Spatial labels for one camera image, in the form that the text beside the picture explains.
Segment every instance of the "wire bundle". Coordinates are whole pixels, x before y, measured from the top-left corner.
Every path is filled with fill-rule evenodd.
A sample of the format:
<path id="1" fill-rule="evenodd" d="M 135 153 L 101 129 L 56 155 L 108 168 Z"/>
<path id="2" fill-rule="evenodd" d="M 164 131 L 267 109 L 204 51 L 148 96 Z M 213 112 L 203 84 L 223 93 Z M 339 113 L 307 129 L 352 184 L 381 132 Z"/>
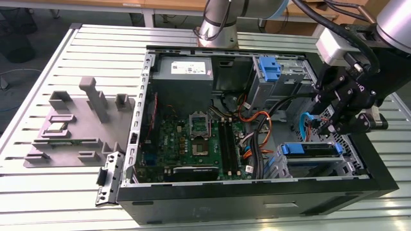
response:
<path id="1" fill-rule="evenodd" d="M 343 6 L 343 7 L 349 7 L 349 8 L 355 8 L 357 9 L 360 5 L 357 4 L 353 4 L 353 3 L 344 3 L 344 2 L 336 2 L 336 1 L 332 1 L 332 0 L 324 0 L 324 2 L 327 3 L 327 6 L 336 12 L 341 13 L 341 14 L 345 14 L 348 15 L 349 17 L 353 17 L 356 19 L 360 19 L 363 21 L 367 22 L 367 19 L 364 16 L 361 15 L 357 15 L 356 13 L 352 13 L 349 11 L 345 11 L 340 8 L 337 8 L 336 6 Z"/>

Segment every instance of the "black cable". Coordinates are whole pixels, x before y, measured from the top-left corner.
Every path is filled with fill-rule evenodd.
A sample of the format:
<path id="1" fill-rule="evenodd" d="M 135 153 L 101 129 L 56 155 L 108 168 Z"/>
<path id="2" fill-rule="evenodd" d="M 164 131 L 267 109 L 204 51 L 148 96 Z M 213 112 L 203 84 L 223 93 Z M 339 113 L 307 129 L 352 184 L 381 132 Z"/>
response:
<path id="1" fill-rule="evenodd" d="M 356 13 L 352 13 L 352 12 L 349 12 L 349 11 L 345 11 L 345 10 L 340 9 L 340 8 L 337 8 L 335 5 L 332 5 L 332 4 L 328 3 L 328 2 L 327 2 L 327 6 L 328 6 L 333 11 L 336 11 L 336 12 L 339 12 L 339 13 L 341 13 L 341 14 L 345 14 L 345 15 L 348 15 L 349 17 L 353 17 L 353 18 L 356 18 L 356 19 L 360 19 L 360 20 L 368 22 L 364 16 L 361 16 L 361 15 L 359 15 L 359 14 L 356 14 Z"/>
<path id="2" fill-rule="evenodd" d="M 355 3 L 345 3 L 345 2 L 337 2 L 333 0 L 324 0 L 324 2 L 335 5 L 335 6 L 343 6 L 343 7 L 349 7 L 349 8 L 357 8 L 360 5 Z"/>
<path id="3" fill-rule="evenodd" d="M 275 112 L 281 108 L 281 106 L 289 101 L 293 100 L 296 98 L 313 98 L 316 95 L 316 93 L 303 93 L 303 94 L 296 94 L 296 95 L 291 95 L 288 97 L 285 97 L 284 99 L 281 99 L 279 102 L 276 102 L 276 104 L 269 108 L 268 110 L 268 115 L 272 116 L 275 114 Z M 252 155 L 255 155 L 256 157 L 256 179 L 261 179 L 264 178 L 264 160 L 263 160 L 263 154 L 261 154 L 261 150 L 259 148 L 259 144 L 257 144 L 257 135 L 259 135 L 259 131 L 261 130 L 264 123 L 265 123 L 265 119 L 260 120 L 259 125 L 257 125 L 257 129 L 255 130 L 255 134 L 252 135 L 252 142 L 251 142 L 251 151 L 252 151 Z"/>
<path id="4" fill-rule="evenodd" d="M 351 32 L 348 32 L 341 26 L 336 25 L 332 21 L 325 19 L 320 14 L 317 14 L 301 0 L 292 0 L 293 4 L 301 9 L 301 11 L 313 19 L 319 24 L 328 28 L 335 34 L 337 34 L 343 39 L 345 39 L 353 47 L 359 49 L 365 58 L 368 59 L 369 65 L 365 70 L 369 75 L 379 72 L 379 60 L 377 57 L 367 46 L 364 41 Z"/>
<path id="5" fill-rule="evenodd" d="M 227 6 L 227 10 L 225 10 L 225 15 L 224 15 L 224 18 L 223 18 L 223 21 L 221 21 L 221 24 L 220 24 L 220 28 L 219 28 L 219 31 L 217 33 L 211 36 L 211 37 L 205 37 L 205 36 L 201 36 L 199 34 L 199 31 L 196 29 L 192 30 L 193 34 L 196 35 L 196 37 L 199 37 L 200 39 L 204 39 L 205 41 L 213 41 L 217 36 L 220 35 L 223 29 L 224 29 L 224 26 L 225 26 L 225 23 L 227 23 L 227 20 L 228 20 L 228 15 L 229 15 L 229 9 L 231 9 L 231 1 L 228 1 L 228 6 Z"/>
<path id="6" fill-rule="evenodd" d="M 184 24 L 187 18 L 188 18 L 188 15 L 185 16 L 184 20 L 183 20 L 181 23 L 179 24 L 179 27 Z"/>
<path id="7" fill-rule="evenodd" d="M 256 19 L 256 25 L 257 25 L 257 30 L 261 34 L 264 34 L 264 31 L 261 30 L 261 28 L 259 27 L 259 18 Z"/>
<path id="8" fill-rule="evenodd" d="M 279 34 L 283 31 L 283 29 L 285 28 L 288 24 L 288 18 L 289 18 L 289 12 L 288 12 L 288 7 L 285 7 L 285 18 L 284 18 L 280 29 L 273 34 Z"/>

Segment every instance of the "blue latch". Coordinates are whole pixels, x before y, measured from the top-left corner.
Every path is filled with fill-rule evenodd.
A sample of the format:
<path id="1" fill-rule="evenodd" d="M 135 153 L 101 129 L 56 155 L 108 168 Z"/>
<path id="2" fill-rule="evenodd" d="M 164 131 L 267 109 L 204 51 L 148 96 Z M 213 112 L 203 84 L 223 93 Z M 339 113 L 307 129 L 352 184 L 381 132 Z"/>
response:
<path id="1" fill-rule="evenodd" d="M 344 148 L 339 143 L 336 143 L 333 147 L 335 147 L 335 150 L 339 154 L 344 153 Z"/>
<path id="2" fill-rule="evenodd" d="M 300 143 L 287 143 L 285 148 L 287 148 L 288 154 L 304 154 L 305 153 L 303 145 Z"/>
<path id="3" fill-rule="evenodd" d="M 277 64 L 273 57 L 260 56 L 259 67 L 264 73 L 267 82 L 276 82 L 281 75 L 281 65 Z"/>

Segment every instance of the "aluminum extrusion table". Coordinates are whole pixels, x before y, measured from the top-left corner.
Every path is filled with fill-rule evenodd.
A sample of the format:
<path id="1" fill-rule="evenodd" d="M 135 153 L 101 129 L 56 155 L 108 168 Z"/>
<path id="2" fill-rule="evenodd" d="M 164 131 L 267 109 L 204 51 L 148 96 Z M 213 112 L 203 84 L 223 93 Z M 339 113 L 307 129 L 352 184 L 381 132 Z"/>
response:
<path id="1" fill-rule="evenodd" d="M 241 49 L 316 52 L 311 37 L 239 33 Z M 25 168 L 22 157 L 50 109 L 54 90 L 84 95 L 77 85 L 93 76 L 105 96 L 140 91 L 147 45 L 196 46 L 189 30 L 83 25 L 71 29 L 0 138 L 0 230 L 109 230 L 139 225 L 120 206 L 95 207 L 99 167 Z M 409 230 L 411 114 L 397 95 L 381 113 L 387 131 L 368 134 L 399 190 L 327 216 L 143 226 L 152 230 L 347 231 Z"/>

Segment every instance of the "white label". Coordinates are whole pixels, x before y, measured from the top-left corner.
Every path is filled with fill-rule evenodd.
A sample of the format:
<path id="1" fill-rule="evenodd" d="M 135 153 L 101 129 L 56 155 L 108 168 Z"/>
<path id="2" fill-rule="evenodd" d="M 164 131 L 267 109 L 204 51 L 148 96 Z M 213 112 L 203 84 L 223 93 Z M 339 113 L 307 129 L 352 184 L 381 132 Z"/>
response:
<path id="1" fill-rule="evenodd" d="M 172 62 L 171 73 L 183 75 L 205 75 L 204 62 Z"/>
<path id="2" fill-rule="evenodd" d="M 245 172 L 252 173 L 253 169 L 255 168 L 252 166 L 249 165 L 245 166 Z"/>
<path id="3" fill-rule="evenodd" d="M 244 102 L 243 106 L 249 110 L 251 105 L 247 102 Z"/>
<path id="4" fill-rule="evenodd" d="M 140 4 L 131 4 L 131 3 L 123 3 L 123 6 L 135 6 L 135 7 L 141 7 Z"/>

